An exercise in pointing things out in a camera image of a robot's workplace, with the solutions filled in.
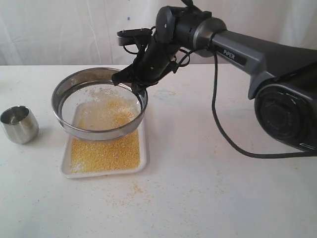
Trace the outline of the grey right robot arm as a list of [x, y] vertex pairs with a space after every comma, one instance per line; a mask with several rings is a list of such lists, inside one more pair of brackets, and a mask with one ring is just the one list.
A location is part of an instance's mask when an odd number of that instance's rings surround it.
[[250, 76], [248, 98], [272, 138], [302, 151], [317, 150], [317, 52], [229, 31], [225, 23], [187, 0], [162, 7], [154, 30], [119, 31], [121, 46], [136, 45], [134, 61], [112, 76], [134, 92], [156, 85], [182, 66], [182, 48], [202, 57], [220, 56]]

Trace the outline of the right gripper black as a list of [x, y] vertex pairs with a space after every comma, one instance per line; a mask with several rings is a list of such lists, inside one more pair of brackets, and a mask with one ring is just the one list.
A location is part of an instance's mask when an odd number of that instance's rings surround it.
[[112, 83], [114, 86], [129, 83], [135, 95], [145, 97], [147, 88], [157, 84], [174, 69], [172, 59], [177, 52], [178, 44], [162, 43], [151, 37], [147, 49], [140, 52], [131, 65], [111, 76]]

